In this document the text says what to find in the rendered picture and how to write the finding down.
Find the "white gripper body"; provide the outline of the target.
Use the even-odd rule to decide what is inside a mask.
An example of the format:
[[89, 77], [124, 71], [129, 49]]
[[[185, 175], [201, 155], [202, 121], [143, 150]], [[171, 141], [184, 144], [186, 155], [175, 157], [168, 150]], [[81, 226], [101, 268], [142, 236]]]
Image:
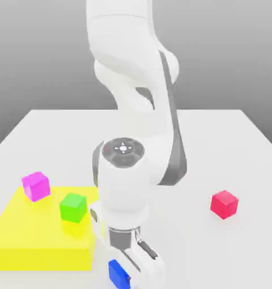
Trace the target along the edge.
[[108, 262], [117, 260], [130, 275], [131, 289], [164, 289], [166, 279], [164, 262], [147, 243], [138, 240], [132, 243], [131, 248], [123, 251], [105, 241], [102, 241], [102, 244], [108, 252]]

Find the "small blue cube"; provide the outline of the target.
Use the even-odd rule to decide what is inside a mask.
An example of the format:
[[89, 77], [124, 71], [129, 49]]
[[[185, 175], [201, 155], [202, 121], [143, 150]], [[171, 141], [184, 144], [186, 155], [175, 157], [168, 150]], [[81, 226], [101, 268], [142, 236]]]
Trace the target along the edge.
[[131, 289], [130, 275], [122, 268], [117, 260], [108, 262], [109, 278], [117, 289]]

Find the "small green cube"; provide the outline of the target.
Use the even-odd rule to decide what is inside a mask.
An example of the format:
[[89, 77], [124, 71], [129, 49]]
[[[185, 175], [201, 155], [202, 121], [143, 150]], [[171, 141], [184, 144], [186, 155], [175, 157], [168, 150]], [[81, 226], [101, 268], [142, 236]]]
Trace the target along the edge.
[[79, 194], [69, 193], [60, 202], [60, 216], [63, 221], [79, 224], [87, 213], [86, 197]]

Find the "small red cube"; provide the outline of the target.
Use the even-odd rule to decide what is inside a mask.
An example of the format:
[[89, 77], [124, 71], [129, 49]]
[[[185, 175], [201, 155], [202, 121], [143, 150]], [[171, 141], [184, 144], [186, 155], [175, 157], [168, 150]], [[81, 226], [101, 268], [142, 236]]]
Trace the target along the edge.
[[210, 210], [225, 220], [236, 214], [239, 199], [230, 192], [223, 190], [212, 196]]

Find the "small magenta cube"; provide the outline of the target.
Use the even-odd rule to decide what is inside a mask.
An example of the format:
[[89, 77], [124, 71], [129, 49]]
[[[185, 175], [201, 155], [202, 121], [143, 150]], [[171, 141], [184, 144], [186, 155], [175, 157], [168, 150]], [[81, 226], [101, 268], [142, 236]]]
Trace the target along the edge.
[[51, 194], [49, 179], [42, 172], [34, 172], [22, 179], [25, 195], [37, 202]]

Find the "large yellow box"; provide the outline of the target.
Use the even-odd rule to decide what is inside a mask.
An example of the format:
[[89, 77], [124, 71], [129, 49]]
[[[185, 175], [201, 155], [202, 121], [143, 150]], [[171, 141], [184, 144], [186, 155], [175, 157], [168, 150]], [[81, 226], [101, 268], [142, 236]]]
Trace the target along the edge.
[[60, 202], [68, 193], [98, 200], [95, 187], [52, 187], [32, 202], [18, 187], [0, 216], [0, 271], [90, 271], [95, 235], [89, 214], [63, 221]]

